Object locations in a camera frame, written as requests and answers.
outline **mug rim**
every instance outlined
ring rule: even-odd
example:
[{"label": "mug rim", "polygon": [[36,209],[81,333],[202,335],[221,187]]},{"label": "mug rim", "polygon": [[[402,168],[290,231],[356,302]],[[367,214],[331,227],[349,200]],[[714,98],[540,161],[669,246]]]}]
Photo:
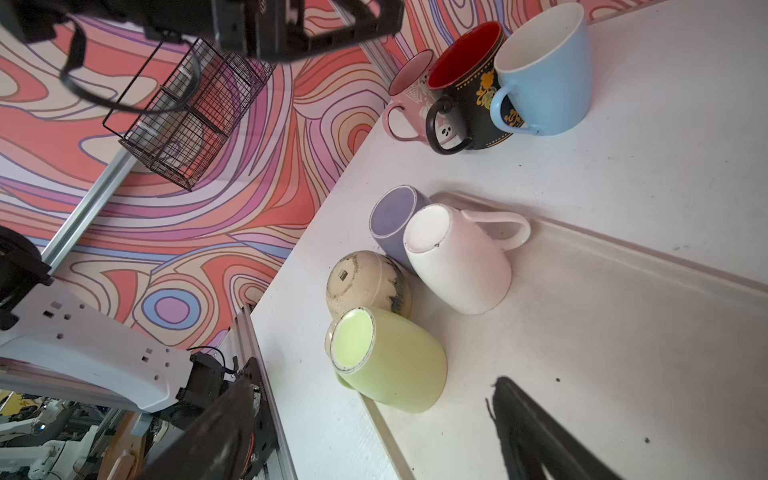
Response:
[{"label": "mug rim", "polygon": [[[462,72],[458,77],[453,78],[451,81],[443,82],[443,84],[440,85],[433,85],[431,80],[432,76],[435,74],[438,70],[438,66],[440,65],[441,61],[444,61],[449,55],[453,54],[453,51],[457,48],[456,45],[459,45],[460,43],[463,43],[467,41],[470,37],[473,35],[477,35],[480,31],[487,29],[487,28],[496,28],[496,36],[493,41],[493,43],[488,47],[487,51],[483,52],[483,55],[474,63],[471,67],[467,68],[464,72]],[[429,78],[427,79],[427,87],[430,90],[439,90],[441,88],[449,87],[450,85],[459,83],[460,80],[462,80],[464,77],[466,77],[468,74],[471,74],[477,67],[482,65],[487,61],[488,53],[492,52],[494,48],[498,47],[498,40],[504,35],[504,25],[501,24],[501,22],[492,21],[492,22],[485,22],[481,23],[480,25],[474,27],[470,31],[467,31],[464,35],[457,38],[451,45],[438,57],[438,59],[435,61],[435,64],[432,66],[432,73],[429,74]]]},{"label": "mug rim", "polygon": [[437,240],[437,241],[435,242],[435,244],[433,244],[433,245],[432,245],[430,248],[427,248],[427,249],[425,249],[425,250],[414,250],[414,249],[412,249],[412,248],[410,248],[410,247],[408,246],[408,241],[407,241],[407,239],[408,239],[408,230],[409,230],[409,228],[408,228],[408,227],[406,227],[406,232],[405,232],[405,234],[402,236],[402,245],[403,245],[403,247],[406,249],[406,252],[414,253],[414,254],[416,254],[416,255],[419,255],[419,254],[421,254],[421,253],[428,253],[428,252],[431,252],[431,251],[433,251],[434,249],[438,248],[438,247],[439,247],[439,245],[440,245],[440,243],[442,243],[442,242],[443,242],[443,241],[444,241],[446,238],[448,238],[448,235],[449,235],[449,234],[451,233],[451,231],[453,230],[453,221],[454,221],[454,217],[453,217],[453,211],[452,211],[452,207],[450,207],[449,205],[446,205],[446,204],[430,204],[430,205],[425,205],[424,207],[420,208],[420,209],[419,209],[419,212],[421,212],[421,211],[424,211],[424,210],[427,210],[427,209],[428,209],[428,208],[430,208],[430,207],[434,207],[435,209],[437,209],[437,208],[440,208],[440,209],[444,210],[444,211],[445,211],[445,212],[448,214],[448,226],[445,228],[445,232],[443,232],[443,234],[442,234],[442,236],[440,237],[440,239],[439,239],[439,240]]},{"label": "mug rim", "polygon": [[[520,38],[520,35],[525,33],[527,30],[530,30],[531,28],[535,27],[535,24],[537,23],[536,22],[537,18],[539,19],[538,23],[541,23],[541,20],[543,18],[546,18],[546,15],[547,15],[548,12],[554,12],[554,11],[556,11],[558,9],[564,10],[566,8],[571,8],[571,9],[578,8],[578,10],[581,11],[581,17],[579,18],[579,21],[574,26],[573,30],[571,30],[568,33],[568,35],[566,35],[566,37],[563,39],[563,41],[558,43],[555,47],[553,47],[545,55],[542,55],[541,57],[537,58],[536,60],[531,61],[531,62],[529,62],[529,63],[527,63],[525,65],[522,65],[521,67],[503,69],[503,68],[500,68],[498,66],[499,58],[502,56],[502,52],[504,51],[504,47],[507,47],[508,44],[512,45],[512,43],[513,43],[512,39],[515,38],[515,34],[518,34],[518,38]],[[545,59],[551,57],[557,50],[560,50],[560,48],[562,48],[563,45],[568,43],[568,41],[571,40],[571,38],[573,38],[574,35],[576,35],[576,31],[579,29],[579,27],[581,27],[581,24],[583,24],[585,21],[587,21],[586,20],[586,11],[584,10],[584,6],[581,3],[575,3],[575,2],[572,2],[572,3],[561,3],[560,5],[556,5],[556,6],[550,8],[548,10],[543,11],[542,13],[536,15],[534,18],[531,18],[531,20],[525,22],[520,28],[518,28],[517,30],[512,32],[512,35],[509,35],[509,38],[504,40],[504,43],[502,43],[502,46],[496,52],[496,56],[493,59],[493,68],[498,73],[511,74],[511,73],[516,73],[518,71],[525,70],[526,68],[530,68],[533,65],[536,65],[538,63],[543,62]]]},{"label": "mug rim", "polygon": [[[366,354],[364,357],[355,365],[344,368],[336,364],[336,359],[333,357],[333,345],[336,341],[336,330],[341,326],[341,324],[344,322],[344,317],[349,315],[351,312],[354,312],[355,310],[362,310],[366,313],[368,318],[371,320],[371,326],[373,329],[373,332],[371,334],[371,343],[368,345],[368,350],[366,351]],[[344,315],[341,315],[341,318],[339,319],[339,322],[336,324],[336,326],[333,327],[333,334],[331,335],[331,344],[328,347],[329,350],[329,356],[331,358],[331,363],[333,364],[333,369],[336,370],[336,373],[343,373],[345,375],[349,375],[350,373],[355,373],[358,370],[360,370],[367,362],[368,359],[371,357],[371,353],[373,352],[373,346],[376,344],[376,318],[373,315],[373,312],[364,306],[356,306],[355,308],[347,311]]]},{"label": "mug rim", "polygon": [[411,58],[410,58],[410,59],[409,59],[409,60],[406,62],[406,64],[405,64],[405,65],[403,65],[403,66],[400,68],[400,70],[398,70],[398,72],[395,74],[395,77],[394,77],[394,78],[392,79],[392,81],[389,83],[389,88],[387,89],[387,93],[389,94],[389,96],[390,96],[390,97],[394,97],[395,95],[400,95],[402,92],[406,91],[406,90],[408,89],[408,87],[410,87],[411,85],[413,85],[413,83],[414,83],[416,80],[414,80],[414,81],[412,81],[411,83],[409,83],[408,85],[406,85],[406,86],[405,86],[405,87],[404,87],[404,88],[403,88],[401,91],[392,92],[392,88],[395,86],[395,83],[396,83],[396,82],[398,81],[398,79],[400,78],[400,75],[401,75],[401,74],[403,74],[403,75],[405,74],[405,72],[406,72],[406,67],[408,66],[408,64],[409,64],[409,63],[411,63],[412,61],[416,61],[417,59],[419,59],[419,57],[421,57],[421,56],[423,56],[423,55],[429,55],[429,61],[427,62],[427,65],[426,65],[426,66],[425,66],[425,67],[424,67],[424,68],[423,68],[423,69],[422,69],[422,70],[419,72],[419,74],[418,74],[418,75],[416,75],[416,80],[418,80],[418,79],[419,79],[419,77],[421,77],[421,76],[424,74],[424,72],[425,72],[425,71],[427,71],[427,70],[429,69],[429,67],[432,65],[432,61],[435,59],[435,52],[434,52],[434,51],[433,51],[431,48],[427,48],[426,50],[422,50],[422,51],[420,51],[419,53],[417,53],[416,55],[413,55],[413,57],[411,57]]},{"label": "mug rim", "polygon": [[[405,188],[411,192],[411,195],[413,195],[413,202],[411,203],[411,211],[408,212],[408,215],[406,216],[406,219],[393,231],[386,233],[384,235],[378,234],[373,231],[373,215],[376,214],[376,209],[379,208],[379,204],[382,203],[382,200],[384,200],[387,195],[392,193],[393,191],[399,189],[399,188]],[[419,196],[416,194],[416,189],[412,185],[398,185],[397,187],[390,188],[385,194],[382,195],[381,198],[376,202],[376,205],[373,206],[373,210],[371,210],[371,215],[368,217],[368,231],[371,233],[373,238],[382,240],[385,238],[390,238],[392,235],[397,234],[399,231],[401,231],[405,226],[408,224],[408,221],[411,220],[411,217],[413,217],[413,214],[416,210],[416,201],[419,199]]]}]

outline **metal mesh basket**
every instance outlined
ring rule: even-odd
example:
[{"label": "metal mesh basket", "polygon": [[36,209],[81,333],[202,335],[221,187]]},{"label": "metal mesh basket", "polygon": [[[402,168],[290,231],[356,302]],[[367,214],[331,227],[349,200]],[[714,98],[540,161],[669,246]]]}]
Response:
[{"label": "metal mesh basket", "polygon": [[275,64],[223,53],[198,39],[146,108],[170,107],[182,95],[191,80],[193,51],[200,61],[202,76],[200,87],[183,110],[139,115],[125,134],[107,127],[112,111],[103,123],[121,137],[123,147],[147,168],[190,191],[237,128],[275,68]]}]

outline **light green mug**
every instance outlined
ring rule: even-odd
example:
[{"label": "light green mug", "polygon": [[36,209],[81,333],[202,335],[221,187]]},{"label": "light green mug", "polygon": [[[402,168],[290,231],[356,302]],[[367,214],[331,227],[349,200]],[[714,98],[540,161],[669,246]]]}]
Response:
[{"label": "light green mug", "polygon": [[387,310],[360,307],[345,313],[330,350],[342,385],[405,412],[424,412],[445,386],[448,365],[440,342]]}]

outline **psychedelic wall mural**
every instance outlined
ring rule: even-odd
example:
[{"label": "psychedelic wall mural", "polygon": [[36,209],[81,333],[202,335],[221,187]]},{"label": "psychedelic wall mural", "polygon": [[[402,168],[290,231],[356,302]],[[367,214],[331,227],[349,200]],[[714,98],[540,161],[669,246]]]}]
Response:
[{"label": "psychedelic wall mural", "polygon": [[[584,0],[593,20],[644,4]],[[327,0],[307,2],[310,30],[341,25]],[[385,42],[396,63],[443,51],[487,20],[511,31],[555,0],[408,0]],[[104,96],[123,91],[154,49],[137,28],[82,19],[89,38],[76,77]],[[118,152],[106,110],[58,81],[71,26],[22,45],[0,29],[0,221],[43,248]],[[186,47],[165,45],[127,103],[146,101]],[[187,192],[137,165],[56,277],[119,322],[168,345],[217,345],[235,309],[255,303],[365,140],[389,97],[359,48],[280,65]],[[133,121],[115,115],[110,126]]]}]

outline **black cable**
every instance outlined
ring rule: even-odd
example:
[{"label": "black cable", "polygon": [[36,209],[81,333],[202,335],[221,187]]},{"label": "black cable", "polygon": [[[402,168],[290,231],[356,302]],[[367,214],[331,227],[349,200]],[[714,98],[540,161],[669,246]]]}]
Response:
[{"label": "black cable", "polygon": [[197,93],[197,89],[200,87],[200,78],[203,76],[200,69],[200,56],[194,49],[194,46],[184,40],[187,45],[190,46],[190,52],[192,53],[192,76],[190,78],[190,84],[184,89],[184,93],[168,108],[136,108],[130,105],[118,103],[116,101],[109,100],[107,98],[99,97],[98,95],[85,90],[83,87],[74,82],[74,79],[70,75],[70,72],[83,66],[85,63],[85,47],[88,44],[88,38],[85,36],[85,31],[81,28],[74,18],[67,16],[67,18],[74,24],[74,34],[72,35],[72,42],[69,44],[69,53],[67,55],[67,62],[64,67],[58,72],[59,80],[61,83],[73,94],[79,98],[90,101],[92,104],[100,105],[102,107],[111,108],[118,111],[126,111],[133,114],[164,114],[172,111],[183,110],[187,103]]},{"label": "black cable", "polygon": [[208,346],[208,345],[202,345],[202,346],[191,346],[190,348],[188,348],[188,349],[187,349],[187,351],[190,351],[190,350],[196,350],[196,349],[211,349],[211,350],[216,350],[216,351],[219,353],[219,355],[221,355],[221,363],[223,364],[223,367],[224,367],[224,369],[227,369],[227,359],[224,357],[224,354],[221,352],[221,350],[219,350],[219,349],[218,349],[218,348],[216,348],[215,346]]}]

